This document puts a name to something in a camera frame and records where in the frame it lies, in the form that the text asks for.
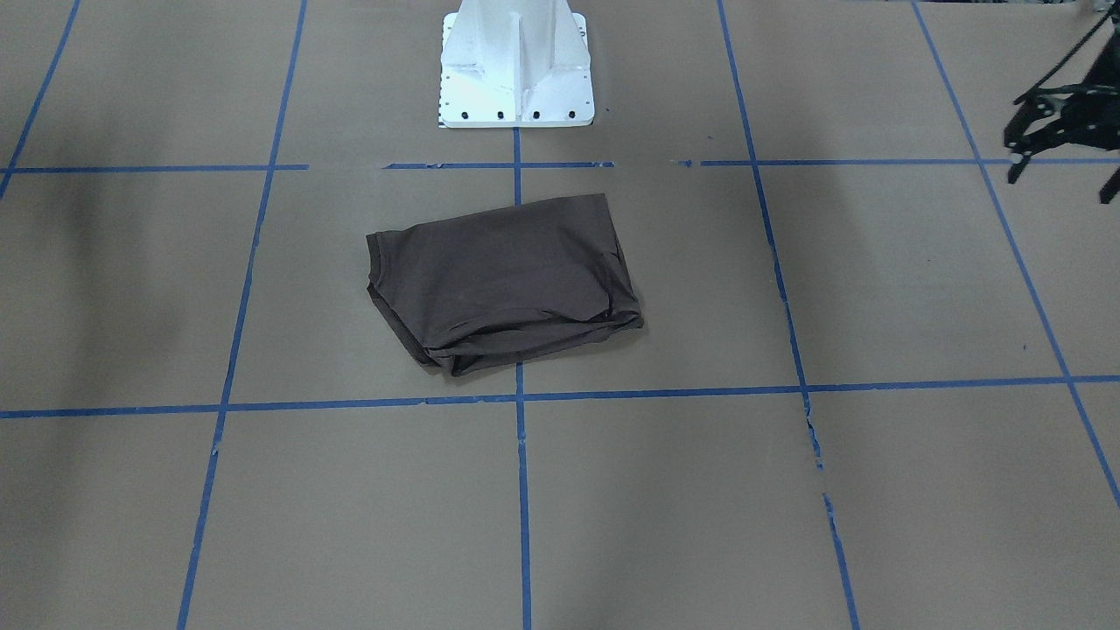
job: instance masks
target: fabric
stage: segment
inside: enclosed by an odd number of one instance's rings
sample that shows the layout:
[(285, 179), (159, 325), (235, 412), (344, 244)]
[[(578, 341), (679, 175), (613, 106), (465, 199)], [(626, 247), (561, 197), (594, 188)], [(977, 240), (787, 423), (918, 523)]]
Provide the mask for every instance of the fabric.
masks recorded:
[(413, 358), (461, 376), (643, 325), (605, 195), (366, 237), (370, 296)]

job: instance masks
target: folded t-shirt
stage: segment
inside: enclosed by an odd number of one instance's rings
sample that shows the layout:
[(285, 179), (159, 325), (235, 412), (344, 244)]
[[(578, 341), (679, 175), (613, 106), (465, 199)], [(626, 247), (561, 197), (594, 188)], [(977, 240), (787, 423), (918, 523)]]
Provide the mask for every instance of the folded t-shirt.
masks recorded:
[(366, 237), (370, 296), (422, 364), (461, 376), (642, 327), (605, 195)]

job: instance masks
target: blue tape line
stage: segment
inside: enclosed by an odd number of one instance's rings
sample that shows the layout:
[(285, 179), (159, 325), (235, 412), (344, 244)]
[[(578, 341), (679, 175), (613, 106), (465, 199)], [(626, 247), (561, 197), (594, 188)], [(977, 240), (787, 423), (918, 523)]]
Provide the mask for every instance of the blue tape line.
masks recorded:
[[(1086, 374), (1072, 377), (1079, 383), (1120, 383), (1120, 374)], [(1026, 377), (1010, 379), (961, 379), (944, 381), (897, 381), (897, 382), (864, 382), (864, 383), (821, 383), (809, 385), (811, 393), (841, 391), (880, 391), (880, 390), (914, 390), (914, 389), (968, 389), (1065, 385), (1065, 377)], [(558, 391), (525, 393), (528, 402), (548, 402), (563, 400), (631, 400), (643, 398), (694, 398), (719, 396), (767, 396), (782, 393), (800, 393), (801, 387), (760, 386), (760, 387), (724, 387), (697, 389), (637, 389), (613, 391)], [(495, 393), (483, 396), (444, 396), (418, 398), (360, 398), (351, 400), (292, 400), (274, 402), (231, 402), (224, 408), (228, 413), (244, 411), (286, 411), (300, 409), (354, 409), (375, 407), (412, 407), (419, 405), (475, 405), (515, 402), (512, 393)], [(221, 405), (171, 405), (149, 407), (93, 407), (75, 409), (17, 409), (0, 410), (0, 419), (57, 418), (57, 417), (99, 417), (99, 416), (147, 416), (168, 414), (206, 414), (223, 408)]]
[(515, 396), (446, 396), (431, 398), (367, 398), (355, 400), (296, 400), (290, 402), (231, 402), (230, 411), (292, 411), (307, 409), (368, 409), (374, 407), (417, 407), (420, 405), (474, 405), (514, 402)]
[(151, 407), (90, 407), (84, 409), (0, 410), (0, 419), (25, 418), (92, 418), (104, 416), (158, 416), (167, 414), (213, 414), (220, 405), (162, 405)]
[(637, 398), (694, 398), (711, 396), (760, 396), (773, 393), (800, 393), (801, 387), (722, 387), (706, 389), (647, 389), (619, 391), (557, 391), (547, 393), (526, 393), (526, 401), (543, 402), (549, 400), (631, 400)]
[(525, 161), (522, 168), (614, 168), (613, 161)]
[(1065, 377), (1027, 377), (1017, 379), (969, 379), (950, 381), (899, 381), (842, 385), (811, 385), (809, 391), (889, 391), (905, 389), (968, 389), (982, 387), (1024, 387), (1039, 385), (1065, 385)]
[(195, 522), (195, 537), (190, 546), (190, 559), (187, 562), (187, 578), (183, 586), (183, 600), (179, 602), (179, 619), (176, 628), (186, 630), (187, 614), (190, 611), (190, 597), (195, 591), (195, 576), (198, 574), (198, 557), (203, 550), (203, 535), (206, 532), (206, 517), (209, 512), (211, 494), (214, 492), (214, 475), (217, 473), (217, 452), (225, 433), (225, 410), (217, 414), (214, 426), (214, 439), (211, 443), (209, 458), (206, 463), (206, 481), (203, 483), (203, 498), (198, 509), (198, 520)]
[(1089, 441), (1093, 445), (1093, 451), (1096, 454), (1096, 462), (1100, 464), (1101, 472), (1104, 473), (1104, 479), (1108, 481), (1109, 489), (1112, 491), (1113, 501), (1117, 507), (1120, 508), (1120, 487), (1117, 485), (1116, 475), (1112, 474), (1112, 467), (1109, 465), (1108, 458), (1104, 456), (1104, 450), (1101, 448), (1100, 441), (1096, 437), (1096, 430), (1093, 428), (1093, 424), (1089, 419), (1089, 414), (1085, 413), (1085, 407), (1081, 401), (1081, 395), (1077, 393), (1075, 381), (1070, 373), (1070, 368), (1065, 362), (1065, 356), (1062, 354), (1062, 349), (1058, 346), (1057, 337), (1054, 335), (1054, 328), (1051, 326), (1049, 317), (1046, 316), (1046, 309), (1043, 307), (1042, 299), (1038, 297), (1038, 291), (1035, 289), (1035, 284), (1030, 279), (1030, 272), (1027, 270), (1027, 263), (1023, 259), (1019, 245), (1015, 241), (1015, 234), (1011, 232), (1011, 224), (1008, 222), (1007, 214), (1004, 212), (1004, 204), (1000, 203), (999, 195), (996, 194), (996, 186), (992, 184), (991, 176), (988, 174), (988, 168), (984, 166), (983, 159), (980, 156), (980, 149), (977, 146), (976, 138), (972, 136), (972, 129), (969, 127), (969, 122), (964, 118), (964, 110), (961, 108), (960, 100), (956, 98), (956, 92), (953, 90), (952, 82), (949, 81), (949, 73), (945, 71), (945, 65), (941, 61), (937, 47), (933, 43), (933, 36), (930, 34), (930, 28), (926, 26), (925, 19), (922, 17), (922, 10), (918, 8), (917, 2), (911, 2), (911, 8), (914, 9), (914, 16), (917, 18), (918, 27), (921, 27), (922, 35), (925, 36), (925, 41), (930, 46), (930, 53), (933, 55), (933, 61), (937, 66), (937, 72), (941, 73), (941, 81), (945, 84), (949, 98), (953, 102), (953, 109), (956, 111), (956, 118), (960, 120), (961, 128), (964, 130), (964, 137), (968, 139), (969, 146), (972, 148), (972, 156), (976, 158), (977, 166), (980, 168), (980, 174), (983, 176), (984, 186), (988, 187), (988, 195), (991, 197), (991, 203), (996, 207), (996, 214), (999, 216), (999, 222), (1004, 228), (1004, 234), (1007, 237), (1007, 242), (1011, 247), (1011, 253), (1015, 256), (1015, 262), (1018, 265), (1019, 272), (1023, 275), (1023, 280), (1027, 285), (1027, 291), (1030, 294), (1030, 300), (1035, 304), (1035, 311), (1038, 312), (1038, 318), (1043, 323), (1043, 330), (1046, 332), (1046, 339), (1049, 340), (1051, 348), (1054, 351), (1054, 358), (1057, 360), (1058, 368), (1062, 370), (1062, 376), (1065, 378), (1065, 382), (1070, 389), (1070, 396), (1073, 398), (1073, 404), (1077, 408), (1077, 415), (1081, 416), (1081, 424), (1084, 426), (1085, 434), (1089, 436)]
[[(514, 130), (517, 137), (521, 129)], [(463, 169), (500, 169), (512, 168), (615, 168), (613, 161), (437, 161), (432, 164), (394, 161), (382, 170), (463, 170)]]
[(167, 165), (167, 166), (26, 166), (11, 170), (16, 175), (58, 175), (82, 173), (225, 173), (225, 172), (265, 172), (307, 170), (307, 164), (204, 164), (204, 165)]
[(74, 28), (74, 20), (77, 18), (77, 9), (81, 4), (82, 0), (74, 0), (74, 4), (71, 7), (69, 16), (66, 18), (66, 26), (63, 28), (63, 36), (58, 39), (58, 46), (55, 48), (55, 56), (50, 59), (50, 66), (47, 67), (47, 75), (43, 78), (43, 84), (39, 85), (39, 93), (36, 94), (35, 102), (31, 103), (31, 111), (27, 114), (27, 120), (24, 122), (24, 130), (19, 133), (19, 140), (16, 142), (16, 150), (12, 151), (11, 159), (8, 160), (8, 170), (3, 174), (3, 178), (0, 179), (0, 200), (3, 198), (4, 193), (8, 191), (12, 170), (19, 164), (19, 156), (24, 152), (24, 147), (27, 145), (27, 137), (31, 133), (35, 117), (39, 115), (39, 108), (43, 106), (43, 99), (47, 95), (47, 87), (50, 86), (50, 81), (55, 77), (55, 70), (58, 68), (58, 61), (63, 56), (63, 49), (66, 48), (66, 41), (69, 40), (69, 34)]
[(513, 128), (513, 205), (521, 205), (521, 129)]
[(856, 610), (856, 595), (851, 587), (851, 575), (848, 573), (848, 556), (843, 552), (843, 540), (840, 539), (840, 531), (837, 529), (836, 510), (832, 507), (832, 499), (825, 492), (824, 511), (829, 515), (829, 529), (832, 531), (832, 547), (837, 553), (837, 565), (840, 567), (840, 581), (843, 583), (843, 596), (848, 602), (848, 620), (851, 622), (851, 630), (859, 630), (859, 611)]
[(778, 297), (782, 298), (782, 306), (785, 308), (785, 323), (790, 331), (790, 349), (793, 352), (793, 364), (797, 371), (797, 385), (801, 390), (801, 401), (805, 408), (805, 424), (809, 426), (809, 437), (813, 444), (813, 454), (816, 456), (816, 466), (823, 469), (821, 457), (821, 443), (816, 438), (816, 428), (813, 426), (813, 407), (809, 398), (809, 389), (805, 382), (805, 369), (801, 361), (801, 348), (797, 344), (797, 332), (793, 325), (793, 311), (790, 309), (790, 296), (785, 289), (785, 279), (782, 276), (782, 261), (777, 253), (777, 242), (774, 239), (774, 226), (771, 223), (769, 206), (766, 203), (766, 191), (763, 187), (762, 173), (758, 169), (758, 154), (755, 151), (755, 139), (750, 131), (750, 119), (747, 117), (747, 102), (743, 95), (743, 84), (739, 82), (739, 66), (735, 62), (735, 48), (731, 46), (731, 34), (727, 26), (727, 12), (724, 9), (724, 0), (717, 0), (719, 7), (719, 21), (724, 30), (724, 45), (727, 47), (727, 61), (731, 66), (731, 80), (735, 83), (735, 96), (739, 101), (739, 118), (743, 121), (743, 133), (747, 141), (747, 152), (750, 155), (750, 168), (755, 179), (755, 192), (758, 194), (758, 206), (762, 210), (763, 226), (766, 230), (766, 242), (771, 248), (771, 257), (774, 259), (774, 280), (777, 285)]
[(512, 161), (440, 161), (435, 164), (393, 163), (382, 170), (441, 170), (463, 168), (514, 168)]
[(760, 159), (758, 166), (934, 166), (934, 165), (972, 165), (970, 158), (898, 158), (898, 159)]
[(529, 545), (529, 458), (525, 452), (525, 367), (517, 363), (517, 487), (521, 498), (521, 622), (533, 628), (533, 587)]
[(1073, 377), (1073, 382), (1085, 382), (1085, 383), (1120, 382), (1120, 374), (1100, 374), (1100, 376), (1089, 376), (1089, 377)]
[(217, 472), (218, 445), (222, 443), (222, 434), (225, 430), (226, 408), (230, 405), (230, 395), (233, 391), (233, 376), (237, 369), (237, 353), (241, 349), (241, 335), (245, 327), (245, 313), (249, 309), (249, 294), (253, 285), (253, 262), (256, 259), (256, 248), (261, 242), (261, 226), (264, 224), (264, 216), (268, 210), (269, 196), (272, 191), (272, 179), (276, 174), (277, 157), (280, 154), (280, 140), (283, 137), (284, 117), (288, 112), (288, 99), (291, 94), (291, 84), (296, 75), (296, 61), (299, 57), (299, 41), (304, 34), (304, 20), (307, 17), (307, 0), (300, 0), (299, 18), (296, 21), (296, 34), (292, 38), (291, 57), (288, 59), (288, 74), (284, 77), (283, 92), (280, 96), (280, 111), (277, 113), (276, 130), (272, 133), (272, 150), (269, 154), (269, 169), (264, 176), (264, 188), (261, 192), (261, 204), (256, 211), (256, 225), (253, 229), (253, 244), (249, 250), (249, 262), (245, 267), (245, 281), (241, 290), (241, 305), (237, 308), (237, 323), (234, 326), (233, 343), (230, 346), (230, 365), (225, 374), (225, 383), (222, 388), (222, 409), (217, 415), (217, 423), (214, 427), (214, 442), (211, 446), (209, 463), (206, 467), (206, 482), (203, 485), (203, 497), (198, 507), (198, 521), (195, 525), (195, 540), (190, 549), (190, 560), (187, 565), (187, 578), (183, 586), (183, 600), (179, 603), (178, 630), (186, 630), (187, 618), (190, 612), (190, 599), (194, 594), (195, 576), (198, 573), (198, 558), (202, 554), (203, 536), (206, 531), (206, 516), (209, 511), (211, 493), (214, 488), (214, 476)]
[[(983, 164), (1011, 164), (1011, 160), (1007, 158), (984, 158), (981, 161)], [(976, 158), (706, 159), (700, 163), (700, 166), (951, 166), (973, 165), (976, 163)], [(1120, 164), (1120, 158), (1035, 158), (1030, 164)]]

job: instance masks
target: blue tape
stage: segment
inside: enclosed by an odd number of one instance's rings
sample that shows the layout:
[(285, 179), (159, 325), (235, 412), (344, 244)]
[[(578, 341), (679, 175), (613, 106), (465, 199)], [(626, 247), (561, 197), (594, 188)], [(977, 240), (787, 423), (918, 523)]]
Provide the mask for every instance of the blue tape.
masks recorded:
[(211, 446), (209, 462), (206, 467), (206, 482), (203, 485), (203, 497), (198, 507), (198, 521), (195, 525), (195, 540), (190, 549), (190, 560), (187, 565), (187, 577), (183, 585), (183, 600), (179, 603), (178, 630), (186, 630), (190, 612), (190, 599), (194, 594), (195, 576), (198, 573), (198, 558), (202, 554), (203, 536), (206, 532), (206, 516), (209, 511), (211, 493), (217, 472), (218, 446), (225, 432), (226, 408), (233, 391), (233, 376), (237, 369), (237, 353), (241, 350), (241, 335), (245, 327), (245, 313), (249, 309), (249, 294), (253, 285), (253, 262), (256, 259), (256, 248), (261, 242), (261, 226), (268, 210), (269, 196), (272, 191), (272, 179), (276, 174), (277, 157), (280, 154), (280, 140), (283, 137), (283, 123), (288, 112), (288, 99), (291, 95), (291, 84), (296, 75), (296, 61), (299, 57), (299, 43), (304, 34), (304, 20), (307, 17), (307, 0), (300, 0), (299, 18), (296, 21), (296, 34), (291, 45), (291, 57), (288, 59), (288, 74), (284, 77), (283, 92), (280, 96), (280, 111), (277, 113), (276, 130), (272, 133), (272, 150), (269, 154), (269, 169), (264, 176), (264, 188), (261, 191), (261, 203), (256, 211), (256, 225), (253, 229), (253, 243), (249, 250), (249, 262), (245, 267), (245, 281), (241, 290), (241, 305), (237, 308), (237, 323), (234, 326), (233, 343), (230, 346), (230, 364), (226, 370), (225, 383), (222, 388), (222, 409), (218, 411), (214, 427), (214, 442)]
[[(983, 164), (1011, 164), (1011, 160), (1007, 158), (984, 158), (981, 161)], [(700, 166), (951, 166), (973, 165), (976, 163), (976, 158), (706, 159), (700, 163)], [(1030, 164), (1120, 164), (1120, 158), (1035, 158)]]
[(521, 129), (513, 128), (513, 205), (521, 205)]
[(533, 587), (529, 544), (529, 458), (525, 452), (525, 368), (517, 363), (517, 491), (521, 499), (521, 623), (533, 628)]
[(1011, 247), (1011, 253), (1015, 256), (1015, 262), (1019, 267), (1019, 272), (1023, 275), (1023, 281), (1027, 285), (1027, 291), (1030, 294), (1030, 300), (1035, 305), (1035, 311), (1038, 313), (1038, 318), (1043, 323), (1043, 330), (1046, 332), (1046, 339), (1049, 340), (1051, 349), (1054, 351), (1054, 358), (1057, 360), (1058, 368), (1062, 370), (1062, 376), (1064, 377), (1064, 382), (1070, 389), (1070, 397), (1073, 398), (1073, 404), (1077, 408), (1077, 415), (1081, 417), (1081, 424), (1085, 428), (1085, 434), (1089, 436), (1089, 441), (1093, 446), (1093, 452), (1096, 455), (1096, 462), (1101, 466), (1101, 472), (1104, 474), (1104, 479), (1108, 481), (1109, 489), (1112, 491), (1112, 500), (1116, 502), (1117, 507), (1120, 508), (1120, 487), (1117, 485), (1116, 475), (1112, 473), (1112, 467), (1109, 465), (1108, 458), (1104, 456), (1104, 450), (1101, 448), (1100, 441), (1096, 437), (1096, 430), (1093, 428), (1092, 421), (1089, 419), (1089, 414), (1085, 413), (1085, 407), (1081, 401), (1081, 395), (1077, 392), (1077, 387), (1075, 380), (1070, 373), (1070, 368), (1065, 362), (1065, 356), (1062, 354), (1062, 348), (1057, 343), (1057, 337), (1054, 335), (1054, 328), (1051, 326), (1049, 317), (1046, 316), (1046, 309), (1043, 307), (1042, 299), (1038, 297), (1038, 291), (1035, 289), (1035, 284), (1030, 279), (1030, 272), (1027, 270), (1027, 263), (1023, 258), (1023, 253), (1019, 251), (1019, 245), (1015, 241), (1015, 234), (1011, 232), (1011, 224), (1007, 220), (1007, 214), (1004, 212), (1004, 204), (999, 201), (999, 195), (996, 194), (996, 186), (991, 182), (991, 176), (988, 174), (988, 168), (984, 166), (983, 159), (980, 156), (980, 149), (977, 146), (976, 138), (972, 136), (972, 129), (969, 127), (968, 120), (964, 118), (964, 110), (961, 108), (960, 100), (956, 98), (956, 92), (953, 90), (953, 84), (949, 80), (949, 73), (945, 71), (945, 65), (941, 61), (941, 55), (937, 53), (937, 47), (933, 43), (933, 36), (930, 34), (930, 28), (925, 24), (925, 19), (922, 17), (922, 10), (918, 8), (917, 2), (911, 2), (911, 7), (914, 9), (914, 17), (917, 18), (918, 27), (922, 29), (922, 35), (925, 36), (925, 41), (930, 46), (930, 53), (933, 55), (933, 61), (937, 66), (937, 72), (941, 73), (941, 81), (945, 84), (945, 90), (949, 92), (949, 98), (953, 102), (953, 109), (956, 111), (956, 118), (961, 122), (961, 128), (964, 130), (964, 137), (969, 141), (969, 146), (972, 148), (972, 156), (976, 158), (977, 166), (980, 168), (980, 174), (983, 176), (984, 186), (988, 187), (988, 195), (991, 197), (991, 203), (996, 207), (996, 214), (999, 216), (999, 223), (1004, 228), (1004, 234), (1007, 237), (1007, 242)]
[[(521, 129), (514, 129), (514, 137), (516, 146), (520, 150), (521, 146)], [(501, 168), (512, 168), (513, 170), (521, 170), (522, 168), (614, 168), (615, 163), (613, 161), (521, 161), (517, 157), (514, 161), (438, 161), (432, 164), (426, 163), (412, 163), (412, 161), (394, 161), (389, 166), (382, 168), (382, 170), (456, 170), (456, 169), (501, 169)]]
[[(1079, 383), (1120, 383), (1120, 374), (1088, 374), (1072, 377)], [(914, 389), (968, 389), (1065, 385), (1065, 377), (1026, 377), (1009, 379), (961, 379), (944, 381), (896, 381), (896, 382), (862, 382), (862, 383), (821, 383), (809, 385), (810, 393), (842, 391), (880, 391), (880, 390), (914, 390)], [(643, 398), (696, 398), (720, 396), (767, 396), (800, 393), (801, 387), (760, 386), (760, 387), (722, 387), (696, 389), (638, 389), (612, 391), (558, 391), (525, 393), (528, 402), (548, 402), (563, 400), (633, 400)], [(376, 407), (412, 407), (419, 405), (476, 405), (476, 404), (510, 404), (515, 402), (512, 393), (494, 393), (482, 396), (444, 396), (417, 398), (360, 398), (348, 400), (292, 400), (273, 402), (230, 402), (222, 405), (171, 405), (149, 407), (93, 407), (74, 409), (17, 409), (0, 410), (0, 419), (59, 418), (59, 417), (100, 417), (100, 416), (148, 416), (168, 414), (207, 414), (222, 408), (228, 413), (244, 411), (286, 411), (300, 409), (354, 409)]]
[(1065, 377), (1027, 377), (1016, 379), (968, 379), (949, 381), (898, 381), (842, 385), (811, 385), (809, 391), (880, 391), (905, 389), (968, 389), (981, 387), (1023, 387), (1039, 385), (1065, 385)]
[(431, 398), (367, 398), (354, 400), (296, 400), (291, 402), (231, 402), (230, 411), (293, 411), (308, 409), (370, 409), (375, 407), (417, 407), (420, 405), (475, 405), (514, 402), (515, 396), (446, 396)]
[(1120, 374), (1100, 374), (1089, 377), (1073, 377), (1073, 382), (1120, 382)]
[(829, 515), (829, 529), (832, 531), (832, 547), (837, 553), (837, 565), (840, 567), (840, 581), (843, 583), (843, 596), (848, 602), (848, 620), (851, 622), (851, 630), (859, 630), (859, 611), (856, 610), (856, 595), (851, 587), (851, 575), (848, 573), (848, 556), (843, 550), (843, 540), (840, 539), (840, 530), (837, 529), (837, 515), (832, 507), (832, 499), (825, 492), (824, 511)]
[(530, 402), (549, 400), (631, 400), (637, 398), (694, 398), (711, 396), (759, 396), (774, 393), (800, 393), (800, 386), (769, 387), (722, 387), (702, 389), (646, 389), (618, 391), (558, 391), (547, 393), (526, 393), (524, 399)]
[(755, 151), (755, 139), (750, 131), (750, 119), (747, 117), (747, 102), (743, 95), (743, 84), (739, 82), (739, 66), (735, 62), (735, 48), (731, 46), (731, 34), (727, 26), (727, 11), (724, 8), (724, 0), (717, 0), (719, 7), (719, 22), (724, 30), (724, 45), (727, 47), (727, 61), (731, 66), (731, 81), (735, 83), (735, 96), (739, 101), (739, 118), (743, 122), (743, 133), (747, 141), (747, 152), (750, 155), (750, 168), (755, 179), (755, 192), (758, 194), (758, 206), (762, 210), (763, 226), (766, 230), (766, 242), (771, 248), (771, 257), (774, 259), (774, 280), (777, 285), (778, 297), (782, 298), (782, 306), (785, 308), (785, 322), (790, 331), (790, 349), (793, 352), (793, 364), (797, 372), (797, 385), (801, 390), (802, 405), (805, 408), (805, 424), (809, 427), (809, 437), (813, 444), (813, 454), (816, 456), (816, 466), (823, 469), (821, 457), (821, 443), (816, 438), (816, 429), (813, 427), (813, 407), (809, 398), (809, 389), (805, 383), (805, 369), (801, 361), (801, 348), (797, 344), (797, 332), (793, 325), (793, 311), (790, 308), (790, 296), (786, 293), (785, 279), (782, 275), (782, 261), (777, 253), (777, 242), (774, 239), (774, 226), (771, 222), (769, 206), (766, 203), (766, 191), (763, 187), (762, 173), (758, 170), (758, 154)]
[(84, 409), (0, 410), (0, 419), (26, 418), (93, 418), (104, 416), (157, 416), (167, 414), (213, 414), (220, 405), (165, 405), (151, 407), (90, 407)]
[(11, 170), (15, 175), (64, 175), (83, 173), (226, 173), (226, 172), (267, 172), (307, 170), (307, 164), (203, 164), (203, 165), (166, 165), (166, 166), (26, 166)]
[(16, 165), (19, 164), (19, 156), (24, 152), (24, 147), (27, 145), (27, 137), (31, 133), (31, 126), (35, 124), (35, 118), (39, 115), (39, 108), (43, 106), (43, 99), (47, 95), (47, 87), (50, 87), (50, 81), (55, 77), (58, 61), (66, 48), (66, 41), (69, 40), (69, 34), (74, 28), (74, 20), (77, 18), (77, 9), (81, 4), (82, 0), (74, 0), (74, 4), (71, 7), (69, 16), (66, 18), (66, 26), (63, 27), (63, 36), (58, 39), (58, 46), (55, 48), (55, 56), (52, 57), (50, 65), (47, 67), (47, 75), (43, 78), (43, 84), (39, 85), (39, 93), (35, 95), (35, 102), (31, 103), (31, 111), (28, 112), (27, 120), (24, 122), (24, 130), (20, 131), (19, 140), (16, 142), (16, 150), (12, 151), (11, 159), (8, 160), (8, 169), (4, 172), (3, 178), (0, 179), (0, 200), (3, 198), (4, 193), (8, 191), (12, 173)]

